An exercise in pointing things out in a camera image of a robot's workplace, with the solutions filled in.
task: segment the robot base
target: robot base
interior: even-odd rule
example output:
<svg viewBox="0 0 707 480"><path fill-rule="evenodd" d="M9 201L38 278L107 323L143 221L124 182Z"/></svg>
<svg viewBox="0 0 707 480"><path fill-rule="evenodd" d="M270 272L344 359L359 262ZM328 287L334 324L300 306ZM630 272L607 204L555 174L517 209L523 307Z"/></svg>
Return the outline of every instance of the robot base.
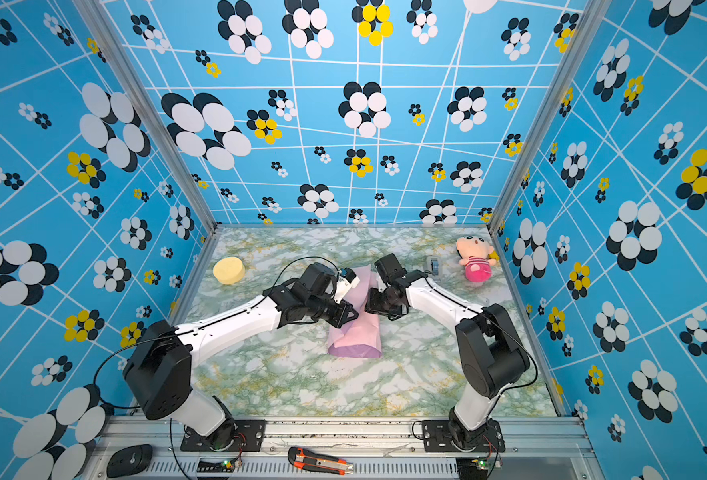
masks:
<svg viewBox="0 0 707 480"><path fill-rule="evenodd" d="M265 433L265 420L236 419L234 424L234 440L223 452L238 452L239 442L242 440L238 434L241 433L247 439L247 443L242 446L242 452L260 452L263 445L263 434ZM186 427L183 442L180 444L183 452L210 452L208 442L195 432L193 428Z"/></svg>
<svg viewBox="0 0 707 480"><path fill-rule="evenodd" d="M445 452L489 452L489 444L492 444L493 452L505 451L505 441L500 432L500 424L490 419L478 430L474 431L474 437L481 438L481 442L474 449L461 450L455 447L452 433L449 430L448 420L425 420L423 422L423 446L428 453Z"/></svg>

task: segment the blue patterned wall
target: blue patterned wall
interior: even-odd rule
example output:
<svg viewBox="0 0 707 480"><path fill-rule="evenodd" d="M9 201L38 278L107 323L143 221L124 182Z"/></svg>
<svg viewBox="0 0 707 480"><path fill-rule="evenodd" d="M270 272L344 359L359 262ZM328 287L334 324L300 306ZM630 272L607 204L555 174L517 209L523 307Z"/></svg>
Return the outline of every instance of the blue patterned wall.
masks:
<svg viewBox="0 0 707 480"><path fill-rule="evenodd" d="M217 220L479 224L586 0L101 4Z"/></svg>
<svg viewBox="0 0 707 480"><path fill-rule="evenodd" d="M38 451L13 453L23 424L167 317L205 235L90 36L70 2L0 2L2 479ZM119 405L126 358L99 379ZM74 425L51 458L80 448Z"/></svg>
<svg viewBox="0 0 707 480"><path fill-rule="evenodd" d="M562 400L607 478L707 478L707 0L615 0L545 142L498 234Z"/></svg>

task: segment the marble tabletop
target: marble tabletop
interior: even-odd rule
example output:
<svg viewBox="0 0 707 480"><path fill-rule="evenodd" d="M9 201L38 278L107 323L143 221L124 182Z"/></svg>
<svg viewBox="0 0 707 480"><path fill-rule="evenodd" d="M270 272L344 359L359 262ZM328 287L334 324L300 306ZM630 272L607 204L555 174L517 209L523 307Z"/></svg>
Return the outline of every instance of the marble tabletop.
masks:
<svg viewBox="0 0 707 480"><path fill-rule="evenodd" d="M479 285L465 278L455 240L479 227L264 227L225 228L198 287L186 322L194 322L250 300L270 287L281 269L301 256L325 256L342 266L372 264L394 253L407 270L425 269L438 256L446 289L483 305L499 303L511 315L524 345L531 345L500 266ZM243 280L226 286L212 275L226 256L244 262ZM283 280L300 276L307 262L293 264ZM220 398L235 416L446 416L465 386L452 332L425 313L412 311L391 322L381 317L383 357L338 358L327 353L329 326L287 325L253 336L213 356L194 371L194 382ZM534 376L530 368L519 380ZM541 379L509 392L495 416L555 416Z"/></svg>

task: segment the pink plush toy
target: pink plush toy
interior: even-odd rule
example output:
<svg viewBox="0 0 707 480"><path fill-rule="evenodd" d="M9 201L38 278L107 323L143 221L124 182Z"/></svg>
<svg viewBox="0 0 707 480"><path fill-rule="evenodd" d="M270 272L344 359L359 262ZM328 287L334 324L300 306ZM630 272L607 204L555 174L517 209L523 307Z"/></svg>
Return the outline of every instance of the pink plush toy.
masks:
<svg viewBox="0 0 707 480"><path fill-rule="evenodd" d="M457 239L457 251L463 258L460 265L465 265L465 278L472 282L486 282L493 275L492 266L497 264L494 258L487 259L495 247L476 236L464 236Z"/></svg>

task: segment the doll face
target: doll face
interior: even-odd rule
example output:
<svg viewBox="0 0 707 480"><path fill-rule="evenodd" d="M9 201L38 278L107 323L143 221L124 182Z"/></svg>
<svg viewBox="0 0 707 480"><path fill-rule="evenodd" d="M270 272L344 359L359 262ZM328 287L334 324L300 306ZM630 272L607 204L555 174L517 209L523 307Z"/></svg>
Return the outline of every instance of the doll face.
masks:
<svg viewBox="0 0 707 480"><path fill-rule="evenodd" d="M493 246L478 236L464 236L457 240L457 251L463 258L478 256L486 258L494 251Z"/></svg>

